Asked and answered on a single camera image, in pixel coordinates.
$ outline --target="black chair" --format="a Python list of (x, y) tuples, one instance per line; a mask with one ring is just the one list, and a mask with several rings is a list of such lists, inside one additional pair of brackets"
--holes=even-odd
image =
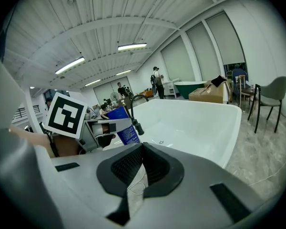
[(280, 119), (281, 115), (281, 107), (282, 107), (282, 99), (285, 97), (286, 93), (286, 76), (280, 76), (275, 78), (269, 85), (267, 86), (260, 86), (258, 84), (255, 85), (255, 91), (254, 91), (254, 97), (253, 97), (253, 102), (250, 110), (250, 114), (248, 116), (248, 120), (250, 119), (253, 106), (256, 100), (256, 92), (258, 89), (258, 111), (257, 111), (257, 120), (256, 120), (256, 125), (255, 125), (255, 131), (256, 133), (257, 126), (258, 126), (258, 120), (259, 120), (259, 113), (260, 113), (260, 107), (261, 104), (263, 106), (270, 106), (270, 112), (267, 117), (267, 120), (269, 119), (273, 107), (279, 106), (279, 111), (278, 111), (278, 116), (277, 116), (277, 121), (276, 121), (276, 127), (275, 127), (275, 132), (278, 126), (278, 122)]

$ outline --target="tiled floor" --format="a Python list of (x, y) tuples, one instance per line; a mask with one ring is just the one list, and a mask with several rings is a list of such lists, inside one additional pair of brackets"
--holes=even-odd
[[(134, 106), (144, 103), (144, 99), (135, 101)], [(277, 132), (274, 133), (278, 109), (274, 108), (268, 121), (270, 107), (261, 107), (257, 133), (254, 133), (257, 108), (248, 121), (250, 111), (248, 101), (242, 101), (242, 120), (237, 142), (226, 170), (241, 179), (264, 200), (283, 191), (286, 186), (286, 118), (281, 115)], [(143, 176), (141, 169), (134, 181)], [(133, 187), (142, 191), (142, 185)], [(129, 202), (140, 203), (137, 196), (129, 197)]]

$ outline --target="white bathtub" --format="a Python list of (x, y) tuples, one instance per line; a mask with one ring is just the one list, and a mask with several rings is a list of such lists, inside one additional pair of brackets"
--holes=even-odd
[[(179, 100), (154, 99), (134, 108), (145, 132), (141, 142), (201, 156), (221, 167), (234, 149), (241, 114), (234, 105)], [(122, 145), (117, 136), (104, 150)]]

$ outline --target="ceiling light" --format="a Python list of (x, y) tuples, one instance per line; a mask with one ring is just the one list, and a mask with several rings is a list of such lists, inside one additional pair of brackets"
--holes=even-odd
[(127, 71), (124, 71), (124, 72), (121, 72), (121, 73), (117, 73), (116, 75), (124, 74), (124, 73), (130, 72), (130, 71), (131, 70), (127, 70)]
[(135, 49), (135, 48), (144, 48), (146, 47), (146, 43), (138, 43), (138, 44), (130, 44), (124, 46), (118, 46), (118, 51), (127, 50), (127, 49)]
[(96, 81), (94, 81), (94, 82), (90, 82), (90, 83), (86, 84), (85, 86), (89, 86), (89, 85), (91, 85), (91, 84), (93, 84), (93, 83), (100, 82), (100, 81), (101, 81), (101, 80), (98, 79), (98, 80), (96, 80)]
[(71, 67), (73, 67), (73, 66), (75, 66), (78, 63), (83, 62), (83, 61), (85, 61), (84, 57), (80, 57), (80, 58), (72, 61), (71, 63), (67, 64), (66, 66), (62, 67), (61, 69), (55, 71), (55, 74), (63, 73), (64, 71), (70, 69)]

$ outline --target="black faucet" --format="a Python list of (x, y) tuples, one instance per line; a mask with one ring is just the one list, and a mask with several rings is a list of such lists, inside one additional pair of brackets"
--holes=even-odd
[(134, 101), (137, 97), (143, 97), (143, 98), (145, 98), (145, 100), (146, 100), (147, 102), (148, 102), (148, 98), (147, 98), (146, 96), (144, 96), (144, 95), (138, 94), (138, 95), (136, 95), (136, 96), (134, 96), (134, 97), (132, 98), (132, 101), (131, 101), (131, 103), (130, 103), (130, 107), (131, 107), (131, 111), (132, 111), (132, 116), (131, 116), (130, 118), (131, 118), (131, 120), (132, 120), (133, 126), (136, 128), (136, 130), (138, 131), (138, 134), (139, 134), (139, 135), (143, 135), (143, 134), (144, 134), (144, 131), (143, 131), (142, 127), (141, 127), (141, 124), (138, 123), (138, 121), (137, 121), (137, 120), (134, 118), (134, 116), (133, 116), (133, 101)]

